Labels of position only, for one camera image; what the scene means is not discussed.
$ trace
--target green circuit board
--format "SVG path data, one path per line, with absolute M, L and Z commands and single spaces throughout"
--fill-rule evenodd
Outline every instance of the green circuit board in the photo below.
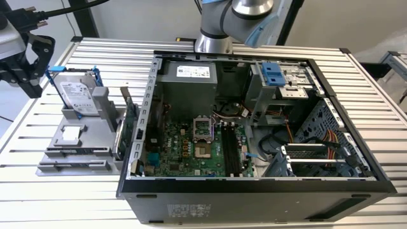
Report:
M 137 121 L 137 110 L 135 104 L 131 97 L 126 101 L 127 107 L 125 112 L 125 119 L 122 121 L 121 135 L 115 139 L 114 153 L 119 155 L 121 158 L 125 157 L 126 150 L 133 143 L 134 125 Z
M 207 145 L 206 143 L 194 143 L 193 125 L 193 123 L 167 123 L 161 163 L 154 170 L 155 177 L 226 176 L 221 126 L 214 126 L 214 141 Z M 242 146 L 247 147 L 247 141 L 243 126 L 235 128 L 235 134 L 241 165 L 245 166 Z M 249 163 L 249 166 L 243 169 L 242 174 L 245 177 L 253 177 L 251 159 L 246 160 L 246 163 Z

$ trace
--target sticker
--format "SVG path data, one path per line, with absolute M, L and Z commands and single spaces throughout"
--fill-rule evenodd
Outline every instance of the sticker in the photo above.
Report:
M 209 217 L 211 204 L 167 204 L 169 216 L 183 217 Z
M 78 140 L 81 132 L 82 132 L 81 126 L 66 126 L 63 132 L 63 140 L 65 141 Z
M 247 115 L 249 115 L 249 110 L 247 110 L 247 109 L 245 109 L 245 110 L 243 110 L 243 112 L 242 112 L 242 116 L 246 118 L 246 117 L 247 117 Z
M 61 86 L 73 109 L 83 115 L 99 115 L 89 87 L 73 82 L 62 82 Z
M 210 67 L 202 66 L 178 66 L 178 77 L 211 78 Z

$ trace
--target aluminum workbench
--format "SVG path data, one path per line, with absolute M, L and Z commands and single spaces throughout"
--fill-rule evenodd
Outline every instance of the aluminum workbench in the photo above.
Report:
M 125 105 L 119 87 L 142 102 L 154 50 L 191 52 L 191 42 L 134 42 L 86 38 L 73 42 L 58 62 L 102 70 L 110 99 Z M 339 49 L 235 44 L 237 54 L 315 59 L 367 145 L 399 194 L 335 223 L 166 225 L 175 228 L 407 228 L 407 117 L 351 54 Z M 43 97 L 30 100 L 0 140 L 0 228 L 135 228 L 141 225 L 125 200 L 115 197 L 119 176 L 38 177 L 63 115 L 55 88 L 43 82 Z

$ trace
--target ram slot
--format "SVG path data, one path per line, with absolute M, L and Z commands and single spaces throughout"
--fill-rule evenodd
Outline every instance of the ram slot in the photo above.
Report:
M 226 175 L 227 177 L 239 177 L 242 170 L 238 151 L 238 139 L 233 126 L 222 127 L 222 147 Z

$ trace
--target blue latch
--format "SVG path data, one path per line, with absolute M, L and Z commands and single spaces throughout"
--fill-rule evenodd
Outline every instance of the blue latch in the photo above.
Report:
M 97 86 L 103 87 L 103 82 L 102 82 L 102 77 L 101 77 L 101 70 L 97 68 L 97 65 L 93 68 L 93 72 L 95 73 L 95 78 L 97 78 Z
M 285 86 L 286 79 L 282 73 L 282 69 L 278 63 L 265 62 L 262 63 L 262 72 L 265 74 L 269 86 Z
M 66 66 L 54 66 L 51 68 L 49 68 L 49 71 L 54 72 L 54 73 L 63 73 L 67 70 Z
M 257 154 L 251 154 L 251 153 L 245 153 L 245 156 L 249 156 L 249 157 L 259 157 Z

